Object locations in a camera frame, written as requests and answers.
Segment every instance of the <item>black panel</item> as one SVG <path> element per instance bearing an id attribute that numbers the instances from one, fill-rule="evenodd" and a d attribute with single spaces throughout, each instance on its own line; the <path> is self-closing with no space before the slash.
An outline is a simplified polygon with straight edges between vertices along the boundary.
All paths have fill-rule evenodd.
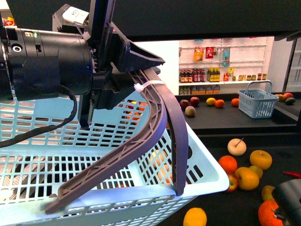
<path id="1" fill-rule="evenodd" d="M 65 3 L 90 7 L 88 0 L 8 0 L 19 27 L 41 30 L 51 30 L 51 15 Z M 266 36 L 300 31 L 300 12 L 297 0 L 117 0 L 113 22 L 130 40 Z"/>

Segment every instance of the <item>white shelving unit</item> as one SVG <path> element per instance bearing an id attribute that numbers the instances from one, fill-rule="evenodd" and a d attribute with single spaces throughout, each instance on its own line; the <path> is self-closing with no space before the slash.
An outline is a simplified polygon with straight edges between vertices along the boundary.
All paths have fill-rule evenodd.
<path id="1" fill-rule="evenodd" d="M 179 83 L 179 86 L 206 86 L 206 85 L 248 84 L 248 83 L 251 83 L 251 82 L 261 82 L 261 81 L 255 80 L 255 81 L 186 82 L 186 83 Z"/>
<path id="2" fill-rule="evenodd" d="M 252 82 L 238 81 L 239 75 L 268 73 L 272 45 L 272 37 L 209 39 L 203 41 L 181 40 L 179 41 L 179 49 L 181 50 L 179 69 L 202 68 L 205 69 L 206 72 L 210 67 L 218 67 L 220 68 L 221 81 L 179 83 L 179 88 L 182 86 L 219 85 L 221 93 L 236 93 L 237 90 L 245 88 L 246 84 Z M 194 62 L 193 56 L 195 47 L 204 48 L 203 61 L 201 62 Z M 206 59 L 206 47 L 217 48 L 219 50 L 218 55 L 214 56 L 212 59 Z M 224 48 L 230 48 L 230 66 L 224 66 L 222 63 Z M 235 68 L 234 75 L 236 76 L 236 81 L 223 81 L 223 75 L 227 72 L 229 67 Z M 265 89 L 265 84 L 254 84 L 254 89 Z"/>

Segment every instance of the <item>apple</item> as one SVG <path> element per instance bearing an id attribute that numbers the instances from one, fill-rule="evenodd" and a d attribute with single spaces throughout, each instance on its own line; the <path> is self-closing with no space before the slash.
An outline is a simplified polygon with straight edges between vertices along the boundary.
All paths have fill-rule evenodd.
<path id="1" fill-rule="evenodd" d="M 259 185 L 259 177 L 248 167 L 240 167 L 234 174 L 238 178 L 238 187 L 242 190 L 251 191 Z"/>
<path id="2" fill-rule="evenodd" d="M 192 97 L 190 98 L 190 104 L 193 107 L 197 107 L 199 104 L 199 98 L 198 97 Z"/>
<path id="3" fill-rule="evenodd" d="M 263 201 L 274 200 L 274 197 L 272 196 L 272 192 L 274 189 L 275 189 L 275 187 L 271 186 L 271 185 L 266 185 L 263 187 L 262 192 L 261 192 Z"/>
<path id="4" fill-rule="evenodd" d="M 182 111 L 185 111 L 185 109 L 190 105 L 188 100 L 181 100 L 180 101 L 180 107 Z"/>
<path id="5" fill-rule="evenodd" d="M 249 168 L 257 174 L 259 180 L 262 178 L 263 170 L 259 166 L 250 166 Z"/>
<path id="6" fill-rule="evenodd" d="M 266 170 L 272 164 L 272 156 L 263 150 L 256 150 L 250 155 L 250 163 L 259 166 L 262 170 Z"/>
<path id="7" fill-rule="evenodd" d="M 229 178 L 229 187 L 225 191 L 226 193 L 234 192 L 238 188 L 238 178 L 235 176 L 234 173 L 226 171 L 227 176 Z"/>
<path id="8" fill-rule="evenodd" d="M 188 106 L 186 109 L 185 109 L 185 114 L 187 116 L 195 116 L 196 115 L 196 109 L 193 107 L 193 106 Z"/>
<path id="9" fill-rule="evenodd" d="M 228 151 L 234 156 L 241 156 L 246 152 L 246 144 L 242 139 L 232 139 L 228 143 Z"/>

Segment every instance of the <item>packaged snack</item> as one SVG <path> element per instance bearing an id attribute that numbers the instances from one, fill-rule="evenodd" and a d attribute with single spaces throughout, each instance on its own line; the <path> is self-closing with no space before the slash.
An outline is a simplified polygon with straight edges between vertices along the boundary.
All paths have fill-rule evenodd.
<path id="1" fill-rule="evenodd" d="M 222 65 L 225 67 L 230 66 L 230 47 L 225 47 L 222 52 Z"/>
<path id="2" fill-rule="evenodd" d="M 195 47 L 194 48 L 194 61 L 195 62 L 200 62 L 203 61 L 203 55 L 204 55 L 204 50 L 201 47 Z"/>
<path id="3" fill-rule="evenodd" d="M 214 54 L 213 47 L 206 47 L 206 59 L 212 59 Z"/>

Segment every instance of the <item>white cable tie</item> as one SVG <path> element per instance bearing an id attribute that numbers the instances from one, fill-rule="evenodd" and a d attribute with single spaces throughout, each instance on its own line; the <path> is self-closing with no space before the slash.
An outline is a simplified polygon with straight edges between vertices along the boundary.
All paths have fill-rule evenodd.
<path id="1" fill-rule="evenodd" d="M 143 85 L 137 83 L 137 84 L 134 85 L 134 88 L 138 93 L 141 93 L 144 90 L 145 87 L 147 87 L 151 84 L 165 84 L 165 82 L 160 81 L 160 80 L 150 80 L 150 81 L 144 83 Z"/>

